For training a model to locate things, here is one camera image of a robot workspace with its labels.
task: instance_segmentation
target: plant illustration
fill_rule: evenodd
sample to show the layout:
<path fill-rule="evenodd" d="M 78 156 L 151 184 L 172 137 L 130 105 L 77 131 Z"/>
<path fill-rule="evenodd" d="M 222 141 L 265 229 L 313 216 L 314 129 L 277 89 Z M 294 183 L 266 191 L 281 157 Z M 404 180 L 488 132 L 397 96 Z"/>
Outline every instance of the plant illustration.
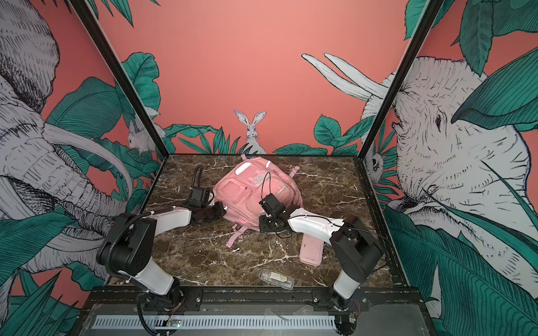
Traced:
<path fill-rule="evenodd" d="M 358 155 L 357 144 L 347 146 L 366 134 L 372 127 L 374 117 L 365 118 L 342 134 L 340 123 L 321 115 L 314 126 L 314 138 L 321 145 L 331 146 L 330 155 Z M 290 144 L 274 151 L 279 155 L 327 155 L 326 148 L 311 148 L 305 144 Z"/>
<path fill-rule="evenodd" d="M 406 36 L 412 36 L 427 0 L 409 0 L 405 12 Z M 454 0 L 445 0 L 435 26 L 450 9 Z M 468 0 L 463 12 L 459 43 L 471 69 L 481 75 L 484 71 L 493 38 L 514 31 L 538 32 L 538 2 L 531 0 Z"/>

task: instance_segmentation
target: black wire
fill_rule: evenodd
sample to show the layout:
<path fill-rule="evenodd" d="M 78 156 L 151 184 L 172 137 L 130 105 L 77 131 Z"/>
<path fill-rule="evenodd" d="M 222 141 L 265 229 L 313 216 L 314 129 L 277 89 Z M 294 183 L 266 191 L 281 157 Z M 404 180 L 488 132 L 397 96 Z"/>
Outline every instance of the black wire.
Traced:
<path fill-rule="evenodd" d="M 264 199 L 264 184 L 265 184 L 265 179 L 267 178 L 267 176 L 269 175 L 269 194 L 271 193 L 271 173 L 268 171 L 267 174 L 265 174 L 264 176 L 264 181 L 261 183 L 261 198 Z"/>
<path fill-rule="evenodd" d="M 144 315 L 142 314 L 142 305 L 140 304 L 140 301 L 142 300 L 142 297 L 146 297 L 146 293 L 138 294 L 136 297 L 136 310 L 138 312 L 138 318 L 140 319 L 140 323 L 142 324 L 142 328 L 144 328 L 145 331 L 148 332 L 148 334 L 152 336 L 158 336 L 158 335 L 166 335 L 166 332 L 163 333 L 156 333 L 155 331 L 151 330 L 150 327 L 148 327 L 146 320 L 144 319 Z M 176 329 L 168 331 L 168 334 L 175 333 Z"/>

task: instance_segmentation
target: marble tabletop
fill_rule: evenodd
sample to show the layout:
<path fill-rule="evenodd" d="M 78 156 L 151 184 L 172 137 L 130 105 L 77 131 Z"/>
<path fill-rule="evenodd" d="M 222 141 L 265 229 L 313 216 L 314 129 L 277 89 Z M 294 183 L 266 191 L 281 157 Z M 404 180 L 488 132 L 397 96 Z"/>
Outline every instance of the marble tabletop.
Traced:
<path fill-rule="evenodd" d="M 294 180 L 301 190 L 305 209 L 333 218 L 355 215 L 376 232 L 352 158 L 270 156 L 268 159 L 286 173 L 300 167 Z M 205 167 L 201 186 L 212 187 L 240 162 L 238 156 L 170 156 L 145 210 L 180 205 L 188 196 L 197 165 Z M 162 233 L 155 237 L 153 258 L 185 285 L 268 285 L 258 278 L 264 268 L 295 278 L 295 286 L 332 286 L 338 277 L 340 266 L 327 244 L 321 265 L 313 267 L 299 260 L 302 233 L 280 239 L 275 234 L 247 230 L 228 248 L 225 244 L 235 232 L 232 227 L 233 223 L 219 219 Z M 119 279 L 110 283 L 124 284 Z M 393 287 L 388 266 L 372 274 L 362 286 Z"/>

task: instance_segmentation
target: green leaf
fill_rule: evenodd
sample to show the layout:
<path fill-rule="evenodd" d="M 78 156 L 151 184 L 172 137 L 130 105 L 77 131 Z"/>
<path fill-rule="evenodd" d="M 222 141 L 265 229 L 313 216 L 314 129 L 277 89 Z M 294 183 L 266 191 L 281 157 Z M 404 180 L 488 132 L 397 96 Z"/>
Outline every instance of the green leaf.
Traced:
<path fill-rule="evenodd" d="M 0 220 L 0 283 L 32 259 L 64 227 L 76 223 L 70 216 L 44 213 L 21 220 Z"/>
<path fill-rule="evenodd" d="M 441 8 L 439 9 L 439 13 L 437 13 L 437 16 L 435 17 L 434 23 L 431 26 L 432 28 L 435 27 L 439 21 L 444 17 L 444 15 L 448 12 L 452 4 L 454 3 L 454 0 L 444 0 L 443 4 L 441 5 Z"/>
<path fill-rule="evenodd" d="M 302 152 L 311 149 L 312 147 L 305 144 L 290 144 L 284 147 L 275 149 L 273 153 L 278 155 L 299 155 Z"/>
<path fill-rule="evenodd" d="M 71 146 L 61 146 L 61 147 L 66 152 L 66 154 L 69 155 L 71 159 L 73 159 L 77 167 L 80 168 L 80 170 L 84 174 L 86 174 L 88 172 L 88 169 L 90 168 L 90 163 L 87 160 L 81 158 L 80 154 L 73 147 Z"/>
<path fill-rule="evenodd" d="M 365 133 L 367 133 L 370 128 L 372 128 L 372 123 L 376 117 L 366 117 L 363 120 L 359 121 L 358 123 L 354 124 L 350 129 L 348 129 L 344 135 L 351 134 L 351 138 L 348 139 L 347 144 L 352 143 L 353 141 L 357 140 L 358 138 L 362 137 Z"/>
<path fill-rule="evenodd" d="M 169 154 L 175 153 L 175 146 L 172 143 L 172 140 L 170 138 L 163 138 L 162 141 L 165 143 L 166 150 Z"/>
<path fill-rule="evenodd" d="M 454 113 L 451 122 L 466 120 L 492 130 L 538 121 L 538 48 L 489 76 Z"/>
<path fill-rule="evenodd" d="M 477 253 L 478 253 L 478 250 L 476 249 L 476 247 L 473 245 L 473 243 L 471 243 L 469 241 L 469 239 L 467 239 L 464 235 L 463 235 L 463 232 L 460 232 L 459 235 L 458 235 L 458 240 L 461 241 L 462 243 L 466 244 L 467 246 L 469 246 L 470 248 L 472 248 L 473 250 L 475 250 Z"/>
<path fill-rule="evenodd" d="M 133 25 L 133 18 L 131 16 L 131 9 L 129 8 L 129 1 L 128 0 L 110 0 L 110 2 L 116 7 L 118 12 L 123 15 L 124 18 L 129 21 L 131 26 Z"/>
<path fill-rule="evenodd" d="M 222 154 L 222 146 L 224 145 L 224 131 L 222 127 L 217 131 L 215 137 L 213 138 L 213 154 L 218 153 Z"/>
<path fill-rule="evenodd" d="M 39 318 L 45 307 L 45 303 L 51 295 L 52 289 L 58 276 L 56 274 L 43 286 L 39 287 L 15 312 L 7 319 L 0 328 L 0 336 L 19 336 L 26 332 L 26 328 L 32 328 L 36 324 L 35 317 Z"/>
<path fill-rule="evenodd" d="M 487 219 L 480 215 L 475 215 L 473 213 L 460 211 L 453 209 L 449 206 L 446 206 L 439 201 L 437 201 L 432 195 L 427 191 L 424 191 L 426 195 L 430 196 L 433 200 L 441 204 L 449 212 L 459 216 L 465 220 L 474 223 L 484 230 L 488 231 L 493 236 L 497 237 L 500 241 L 506 245 L 512 247 L 517 253 L 519 253 L 529 264 L 535 269 L 538 270 L 538 241 L 532 239 L 526 234 L 514 230 L 512 228 L 506 227 L 502 224 L 499 224 L 493 220 Z"/>
<path fill-rule="evenodd" d="M 423 297 L 430 296 L 438 267 L 442 325 L 447 332 L 480 336 L 538 333 L 538 303 L 472 248 L 442 229 L 414 225 L 390 207 L 385 207 L 384 215 L 409 284 L 418 287 Z"/>
<path fill-rule="evenodd" d="M 383 141 L 383 144 L 379 147 L 379 151 L 382 152 L 387 146 L 391 143 L 392 138 L 394 138 L 394 135 L 396 134 L 395 131 L 392 131 L 391 134 L 387 136 L 385 141 Z"/>
<path fill-rule="evenodd" d="M 127 202 L 126 212 L 131 212 L 137 205 L 142 205 L 147 197 L 147 190 L 137 189 L 129 198 Z"/>
<path fill-rule="evenodd" d="M 374 185 L 373 188 L 380 194 L 385 194 L 385 195 L 397 195 L 398 193 L 390 188 L 390 187 L 380 187 L 378 185 Z"/>
<path fill-rule="evenodd" d="M 316 126 L 314 126 L 314 137 L 316 141 L 322 145 L 330 146 L 331 141 L 340 136 L 340 124 L 334 119 L 321 115 L 317 120 Z"/>
<path fill-rule="evenodd" d="M 99 11 L 97 10 L 97 6 L 95 5 L 94 0 L 88 0 L 88 3 L 90 4 L 91 10 L 94 11 L 95 17 L 99 20 Z"/>
<path fill-rule="evenodd" d="M 513 9 L 511 2 L 504 0 L 493 5 L 493 36 L 502 36 L 514 31 L 538 32 L 538 2 L 532 1 L 524 8 Z"/>
<path fill-rule="evenodd" d="M 76 91 L 66 94 L 46 121 L 85 138 L 100 138 L 116 126 L 121 116 L 114 87 L 90 77 Z"/>
<path fill-rule="evenodd" d="M 358 153 L 357 153 L 357 144 L 337 148 L 331 153 L 331 155 L 353 155 L 353 156 L 357 156 L 358 155 Z"/>
<path fill-rule="evenodd" d="M 387 180 L 386 178 L 382 178 L 381 180 L 379 180 L 379 184 L 391 185 L 391 186 L 393 186 L 393 187 L 400 188 L 399 185 L 397 185 L 396 183 L 392 182 L 391 180 Z"/>
<path fill-rule="evenodd" d="M 198 146 L 198 145 L 195 145 L 193 144 L 192 142 L 188 141 L 188 140 L 185 140 L 185 139 L 181 139 L 181 138 L 178 138 L 179 141 L 181 141 L 183 144 L 187 145 L 188 147 L 194 149 L 195 151 L 199 152 L 199 153 L 202 153 L 202 154 L 211 154 L 209 152 L 207 152 L 205 149 L 203 149 L 202 147 Z"/>
<path fill-rule="evenodd" d="M 112 4 L 118 8 L 114 1 L 111 0 Z M 159 92 L 159 86 L 154 82 L 155 78 L 159 77 L 159 67 L 155 62 L 155 57 L 152 54 L 134 53 L 131 54 L 125 62 L 122 62 L 122 65 L 126 75 L 133 83 L 134 89 L 138 93 L 142 104 L 158 111 L 161 103 L 161 94 Z M 118 82 L 116 82 L 116 90 L 122 106 L 125 124 L 129 126 L 131 121 L 135 122 L 135 110 L 125 96 L 125 93 L 123 93 Z"/>
<path fill-rule="evenodd" d="M 200 136 L 200 140 L 202 140 L 203 148 L 205 148 L 208 152 L 211 153 L 211 146 L 209 145 L 209 141 L 207 141 L 206 136 L 203 135 L 202 132 L 200 132 L 200 129 L 198 129 L 198 135 Z"/>
<path fill-rule="evenodd" d="M 114 16 L 114 14 L 112 14 L 112 10 L 110 9 L 110 5 L 108 4 L 108 1 L 107 1 L 107 0 L 101 0 L 101 1 L 102 1 L 102 2 L 104 3 L 104 5 L 107 7 L 107 9 L 108 9 L 108 11 L 110 12 L 110 14 L 111 14 L 112 16 Z"/>
<path fill-rule="evenodd" d="M 534 224 L 534 227 L 538 229 L 538 216 L 536 215 L 536 212 L 533 211 L 533 209 L 530 208 L 530 206 L 525 202 L 525 200 L 512 188 L 508 182 L 504 178 L 502 178 L 493 168 L 491 168 L 486 162 L 482 161 L 482 163 L 489 169 L 491 172 L 493 172 L 499 180 L 510 190 L 512 195 L 515 197 L 515 199 L 518 200 L 519 205 L 523 208 L 527 216 L 529 217 L 530 221 Z"/>
<path fill-rule="evenodd" d="M 376 194 L 376 197 L 378 199 L 378 201 L 381 201 L 381 202 L 391 202 L 392 199 L 390 199 L 389 197 L 385 196 L 385 195 L 381 195 L 381 194 Z"/>
<path fill-rule="evenodd" d="M 478 75 L 484 72 L 493 41 L 493 3 L 467 2 L 459 30 L 459 46 L 467 64 Z"/>
<path fill-rule="evenodd" d="M 71 279 L 78 283 L 80 289 L 84 291 L 91 291 L 94 287 L 104 284 L 103 279 L 96 277 L 86 265 L 80 262 L 70 263 L 67 268 L 73 271 Z"/>
<path fill-rule="evenodd" d="M 230 148 L 230 154 L 237 154 L 236 148 L 240 138 L 241 137 L 237 137 L 237 139 L 233 142 L 232 147 Z"/>
<path fill-rule="evenodd" d="M 344 135 L 343 137 L 334 138 L 331 140 L 330 145 L 334 147 L 334 149 L 348 144 L 348 140 L 351 139 L 352 134 Z"/>
<path fill-rule="evenodd" d="M 302 151 L 300 155 L 327 155 L 327 150 L 325 148 L 311 148 Z"/>
<path fill-rule="evenodd" d="M 405 40 L 413 36 L 427 2 L 428 0 L 409 0 L 407 2 L 405 7 Z"/>
<path fill-rule="evenodd" d="M 20 283 L 23 286 L 24 295 L 30 296 L 39 288 L 32 275 L 24 270 L 19 271 Z"/>
<path fill-rule="evenodd" d="M 230 150 L 230 136 L 228 135 L 228 138 L 224 142 L 224 145 L 222 146 L 222 153 L 221 154 L 228 154 Z"/>
<path fill-rule="evenodd" d="M 398 175 L 398 172 L 396 170 L 386 170 L 383 172 L 382 177 L 387 178 L 387 177 L 397 176 L 397 175 Z"/>
<path fill-rule="evenodd" d="M 385 120 L 383 120 L 383 123 L 381 124 L 381 128 L 379 129 L 379 135 L 378 135 L 378 145 L 377 148 L 381 150 L 381 145 L 383 144 L 383 136 L 385 135 Z"/>
<path fill-rule="evenodd" d="M 144 164 L 133 159 L 133 157 L 129 154 L 132 149 L 129 149 L 127 146 L 124 146 L 117 141 L 111 142 L 109 139 L 94 139 L 94 141 L 108 149 L 112 154 L 120 159 L 123 165 L 127 168 L 131 178 L 138 178 L 141 176 L 152 178 L 149 173 L 144 172 Z M 83 159 L 86 159 L 92 167 L 95 167 L 100 171 L 110 170 L 114 176 L 117 175 L 116 173 L 119 174 L 118 169 L 112 163 L 103 159 L 99 155 L 86 152 L 81 149 L 77 149 L 77 152 Z"/>

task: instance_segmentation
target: rabbit ear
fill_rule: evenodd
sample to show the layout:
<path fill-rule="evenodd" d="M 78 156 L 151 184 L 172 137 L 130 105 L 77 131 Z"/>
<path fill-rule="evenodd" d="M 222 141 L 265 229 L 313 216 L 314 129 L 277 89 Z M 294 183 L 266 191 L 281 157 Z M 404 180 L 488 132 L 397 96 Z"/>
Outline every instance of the rabbit ear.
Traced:
<path fill-rule="evenodd" d="M 266 115 L 267 113 L 265 111 L 260 111 L 256 113 L 256 116 L 254 117 L 254 120 L 252 121 L 252 124 L 255 125 L 259 123 Z"/>
<path fill-rule="evenodd" d="M 235 112 L 236 115 L 237 115 L 237 119 L 239 119 L 239 121 L 240 121 L 243 125 L 246 125 L 246 126 L 249 126 L 249 125 L 250 125 L 250 123 L 249 123 L 249 119 L 246 117 L 246 115 L 244 115 L 241 111 L 234 110 L 234 112 Z"/>

